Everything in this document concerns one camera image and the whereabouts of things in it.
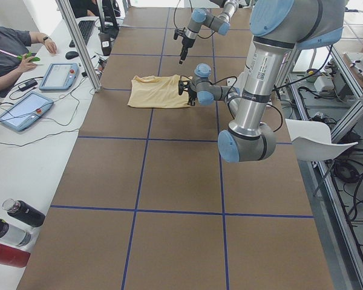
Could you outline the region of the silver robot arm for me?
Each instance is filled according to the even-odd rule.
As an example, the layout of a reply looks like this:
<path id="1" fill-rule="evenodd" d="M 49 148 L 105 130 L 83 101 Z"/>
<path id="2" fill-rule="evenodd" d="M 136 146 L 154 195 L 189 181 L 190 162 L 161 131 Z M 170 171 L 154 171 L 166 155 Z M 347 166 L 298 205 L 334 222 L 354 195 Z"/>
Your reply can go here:
<path id="1" fill-rule="evenodd" d="M 212 2 L 222 8 L 218 16 L 213 15 L 206 8 L 195 8 L 191 14 L 188 26 L 183 29 L 176 28 L 174 30 L 174 40 L 177 40 L 178 37 L 182 38 L 179 64 L 185 61 L 188 50 L 193 47 L 202 26 L 208 27 L 214 33 L 220 35 L 226 35 L 229 31 L 231 18 L 239 8 L 238 1 L 227 0 Z"/>
<path id="2" fill-rule="evenodd" d="M 209 81 L 211 68 L 200 63 L 188 93 L 202 105 L 224 101 L 234 114 L 218 135 L 221 157 L 229 163 L 264 160 L 273 154 L 276 138 L 261 121 L 285 54 L 308 50 L 341 38 L 345 1 L 258 1 L 250 17 L 252 57 L 241 91 Z"/>

